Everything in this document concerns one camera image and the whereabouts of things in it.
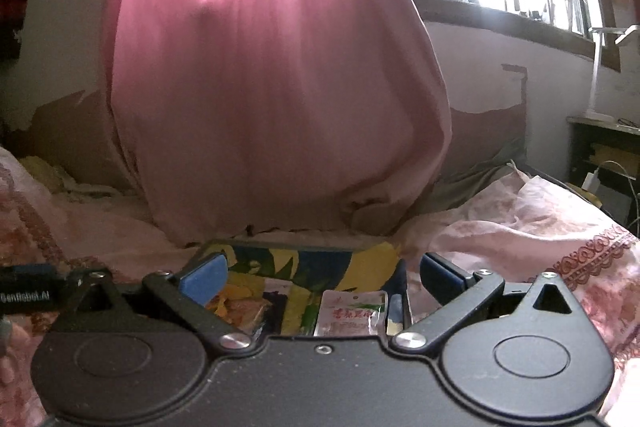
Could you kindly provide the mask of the person's left hand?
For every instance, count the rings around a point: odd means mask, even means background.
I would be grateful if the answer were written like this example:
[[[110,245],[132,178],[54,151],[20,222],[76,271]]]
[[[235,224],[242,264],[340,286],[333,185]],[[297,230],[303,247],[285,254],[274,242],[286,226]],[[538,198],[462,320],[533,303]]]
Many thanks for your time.
[[[1,410],[2,415],[13,415],[13,410],[29,398],[30,359],[34,337],[3,317],[1,320]]]

